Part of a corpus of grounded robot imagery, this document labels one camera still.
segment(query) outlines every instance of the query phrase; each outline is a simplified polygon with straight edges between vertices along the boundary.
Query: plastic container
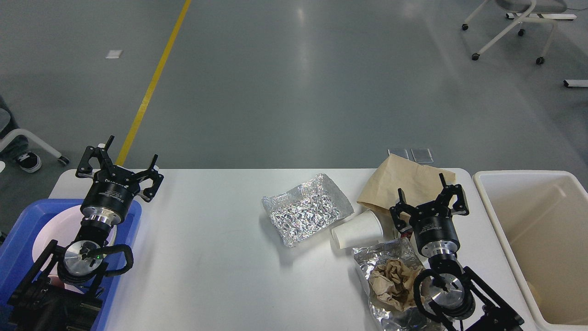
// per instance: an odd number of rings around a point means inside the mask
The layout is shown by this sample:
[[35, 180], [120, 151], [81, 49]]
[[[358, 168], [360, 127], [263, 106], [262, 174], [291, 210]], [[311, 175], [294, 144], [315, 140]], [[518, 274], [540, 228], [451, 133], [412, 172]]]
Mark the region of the plastic container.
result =
[[371, 210], [333, 228], [331, 233], [339, 249], [377, 243], [384, 238], [382, 225]]
[[[31, 251], [37, 234], [53, 216], [81, 204], [82, 201], [82, 199], [39, 200], [25, 208], [18, 217], [4, 244], [0, 246], [0, 330], [16, 329], [16, 326], [8, 324], [8, 317], [13, 307], [8, 306], [6, 302], [33, 265]], [[133, 201], [125, 221], [117, 225], [115, 244], [127, 244], [132, 247], [140, 217], [141, 205]], [[68, 244], [58, 242], [60, 246]], [[125, 265], [123, 254], [107, 256], [105, 261], [109, 263], [109, 270], [120, 269]], [[100, 299], [103, 300], [102, 310], [92, 326], [93, 331], [105, 330], [106, 318], [112, 307], [120, 277], [124, 277], [124, 275], [102, 279], [101, 287], [104, 288], [104, 292], [100, 295]]]
[[481, 171], [473, 179], [538, 327], [588, 330], [586, 190], [565, 171]]

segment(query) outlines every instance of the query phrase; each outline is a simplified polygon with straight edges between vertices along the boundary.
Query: white bin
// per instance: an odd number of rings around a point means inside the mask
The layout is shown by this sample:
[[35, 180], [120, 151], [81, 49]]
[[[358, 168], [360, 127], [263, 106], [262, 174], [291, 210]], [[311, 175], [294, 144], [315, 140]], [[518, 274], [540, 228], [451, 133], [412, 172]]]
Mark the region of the white bin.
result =
[[540, 170], [473, 179], [537, 326], [588, 330], [588, 194], [578, 179]]

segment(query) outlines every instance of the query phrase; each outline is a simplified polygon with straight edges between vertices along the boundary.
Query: gray floor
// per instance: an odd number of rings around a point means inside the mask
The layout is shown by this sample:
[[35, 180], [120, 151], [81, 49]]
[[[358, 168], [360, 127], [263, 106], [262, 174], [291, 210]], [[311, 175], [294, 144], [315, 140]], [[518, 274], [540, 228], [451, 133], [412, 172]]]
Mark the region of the gray floor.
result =
[[[587, 1], [568, 1], [571, 8]], [[429, 147], [434, 166], [566, 170], [588, 186], [588, 10], [548, 25], [470, 0], [193, 0], [126, 167], [377, 167], [387, 148]], [[121, 148], [183, 1], [0, 1], [0, 93], [21, 126], [72, 159]], [[104, 59], [123, 49], [121, 59]], [[48, 196], [64, 168], [0, 175], [0, 229]]]

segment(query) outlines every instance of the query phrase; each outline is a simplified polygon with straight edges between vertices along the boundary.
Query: brown paper bag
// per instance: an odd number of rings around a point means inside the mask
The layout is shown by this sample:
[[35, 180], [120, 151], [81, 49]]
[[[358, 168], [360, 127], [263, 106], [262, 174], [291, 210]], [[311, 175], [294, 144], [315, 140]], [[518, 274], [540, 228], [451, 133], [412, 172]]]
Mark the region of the brown paper bag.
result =
[[390, 154], [370, 177], [359, 195], [358, 203], [382, 214], [398, 201], [402, 188], [406, 202], [412, 206], [435, 200], [443, 186], [442, 173], [447, 183], [455, 183], [455, 174], [429, 165], [420, 165], [398, 155]]

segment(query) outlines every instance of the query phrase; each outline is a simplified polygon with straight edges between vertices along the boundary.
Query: yellow floor line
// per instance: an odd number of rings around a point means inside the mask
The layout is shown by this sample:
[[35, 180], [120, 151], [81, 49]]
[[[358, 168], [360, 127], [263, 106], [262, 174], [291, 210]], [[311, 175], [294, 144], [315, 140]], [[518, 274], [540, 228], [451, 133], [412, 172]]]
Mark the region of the yellow floor line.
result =
[[151, 82], [149, 83], [149, 87], [147, 88], [147, 92], [145, 92], [145, 96], [143, 97], [143, 101], [141, 102], [141, 106], [137, 111], [137, 115], [135, 116], [135, 120], [131, 125], [131, 129], [129, 129], [129, 133], [126, 135], [125, 142], [122, 144], [121, 152], [118, 154], [116, 158], [116, 164], [122, 166], [125, 163], [126, 156], [129, 154], [129, 150], [131, 149], [131, 145], [133, 144], [133, 140], [135, 140], [135, 136], [137, 135], [137, 131], [139, 130], [139, 126], [141, 125], [141, 121], [143, 120], [143, 116], [145, 115], [145, 111], [147, 110], [147, 106], [151, 101], [151, 96], [153, 95], [153, 91], [157, 86], [157, 82], [159, 81], [159, 77], [161, 76], [161, 72], [165, 67], [165, 62], [168, 60], [169, 53], [172, 50], [173, 43], [176, 41], [176, 37], [178, 36], [178, 32], [180, 27], [182, 26], [182, 22], [184, 17], [186, 16], [186, 12], [188, 11], [188, 7], [190, 7], [191, 0], [186, 0], [184, 2], [184, 6], [180, 15], [178, 16], [178, 20], [176, 21], [176, 25], [173, 27], [172, 34], [169, 36], [168, 44], [165, 46], [163, 50], [163, 54], [159, 59], [159, 64], [157, 65], [157, 69], [153, 73], [153, 77], [151, 78]]

